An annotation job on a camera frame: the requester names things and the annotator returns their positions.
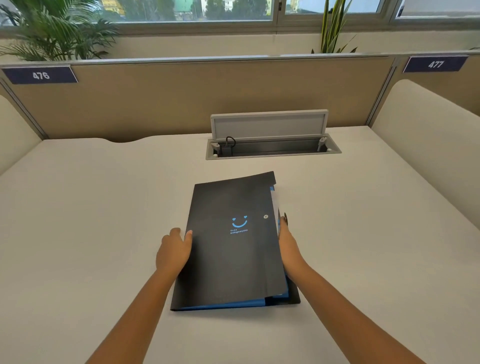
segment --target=number 476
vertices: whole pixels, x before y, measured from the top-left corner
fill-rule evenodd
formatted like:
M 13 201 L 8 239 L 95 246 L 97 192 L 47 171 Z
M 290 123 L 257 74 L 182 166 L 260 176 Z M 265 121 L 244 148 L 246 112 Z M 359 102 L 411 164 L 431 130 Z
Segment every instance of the number 476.
M 445 61 L 434 61 L 428 65 L 428 68 L 440 68 Z
M 33 78 L 35 78 L 36 80 L 49 80 L 50 76 L 46 72 L 33 72 Z

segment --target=person's right arm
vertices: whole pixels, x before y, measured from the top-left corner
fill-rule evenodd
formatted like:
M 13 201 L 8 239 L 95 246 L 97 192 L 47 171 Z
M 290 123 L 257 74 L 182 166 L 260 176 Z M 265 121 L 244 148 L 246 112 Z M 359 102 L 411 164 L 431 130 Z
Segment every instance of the person's right arm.
M 350 364 L 425 364 L 305 262 L 283 218 L 279 243 L 288 276 L 303 293 Z

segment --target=open compartment lid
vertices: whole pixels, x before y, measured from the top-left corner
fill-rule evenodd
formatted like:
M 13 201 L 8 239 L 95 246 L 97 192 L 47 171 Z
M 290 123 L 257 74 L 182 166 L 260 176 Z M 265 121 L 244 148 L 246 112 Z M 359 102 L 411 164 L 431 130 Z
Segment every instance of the open compartment lid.
M 210 117 L 212 138 L 225 141 L 309 137 L 325 134 L 328 110 L 299 110 L 214 114 Z

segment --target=folder cover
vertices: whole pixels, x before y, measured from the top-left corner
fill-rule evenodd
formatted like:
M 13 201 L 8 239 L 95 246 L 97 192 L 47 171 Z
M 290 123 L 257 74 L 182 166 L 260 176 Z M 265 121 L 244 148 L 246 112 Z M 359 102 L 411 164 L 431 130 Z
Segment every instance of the folder cover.
M 283 270 L 273 172 L 196 184 L 187 223 L 192 252 L 170 309 L 300 303 Z

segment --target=white desk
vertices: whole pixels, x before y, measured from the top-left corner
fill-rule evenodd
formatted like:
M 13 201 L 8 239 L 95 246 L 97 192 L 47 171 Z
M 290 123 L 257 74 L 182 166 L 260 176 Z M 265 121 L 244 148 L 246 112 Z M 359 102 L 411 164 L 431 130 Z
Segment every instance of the white desk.
M 83 363 L 185 227 L 193 185 L 269 170 L 312 267 L 426 362 L 477 362 L 480 231 L 368 127 L 329 133 L 342 154 L 206 161 L 206 134 L 39 144 L 0 177 L 0 362 Z M 302 299 L 168 298 L 145 363 L 347 363 Z

